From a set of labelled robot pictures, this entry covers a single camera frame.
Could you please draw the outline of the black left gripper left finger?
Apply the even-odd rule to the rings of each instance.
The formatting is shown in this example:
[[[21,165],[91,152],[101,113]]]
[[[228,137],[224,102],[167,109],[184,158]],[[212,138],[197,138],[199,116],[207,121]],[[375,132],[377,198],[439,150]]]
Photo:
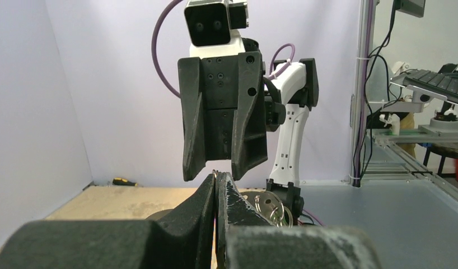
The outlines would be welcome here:
[[[44,220],[19,228],[0,268],[210,268],[216,180],[158,220]]]

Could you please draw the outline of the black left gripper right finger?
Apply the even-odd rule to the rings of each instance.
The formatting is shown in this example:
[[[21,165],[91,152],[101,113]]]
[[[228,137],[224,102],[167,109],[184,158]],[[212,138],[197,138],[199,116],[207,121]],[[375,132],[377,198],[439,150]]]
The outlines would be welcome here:
[[[277,227],[217,172],[215,255],[218,268],[382,268],[367,234],[348,226]]]

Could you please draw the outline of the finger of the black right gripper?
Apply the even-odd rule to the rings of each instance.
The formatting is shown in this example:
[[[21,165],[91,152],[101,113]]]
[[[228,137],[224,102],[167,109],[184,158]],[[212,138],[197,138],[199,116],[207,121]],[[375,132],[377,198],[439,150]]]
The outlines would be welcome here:
[[[268,159],[261,53],[240,53],[237,60],[238,98],[231,148],[234,180]]]
[[[183,180],[193,180],[205,167],[203,95],[200,58],[182,58],[177,63],[183,115]]]

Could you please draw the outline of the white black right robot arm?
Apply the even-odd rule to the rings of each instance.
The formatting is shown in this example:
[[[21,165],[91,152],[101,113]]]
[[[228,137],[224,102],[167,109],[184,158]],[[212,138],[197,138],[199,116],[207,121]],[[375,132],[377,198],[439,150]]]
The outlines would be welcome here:
[[[265,73],[259,44],[241,38],[242,51],[221,45],[179,59],[183,114],[183,178],[193,180],[209,161],[229,160],[234,180],[267,161],[267,133],[278,132],[277,154],[263,192],[248,192],[257,212],[278,226],[303,214],[300,151],[319,84],[313,58],[292,58]]]

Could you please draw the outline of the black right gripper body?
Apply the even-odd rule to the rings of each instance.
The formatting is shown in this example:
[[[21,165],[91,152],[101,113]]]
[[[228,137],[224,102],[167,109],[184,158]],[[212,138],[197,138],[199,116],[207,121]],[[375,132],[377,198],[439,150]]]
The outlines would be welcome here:
[[[231,160],[233,119],[238,98],[237,55],[201,61],[206,160]]]

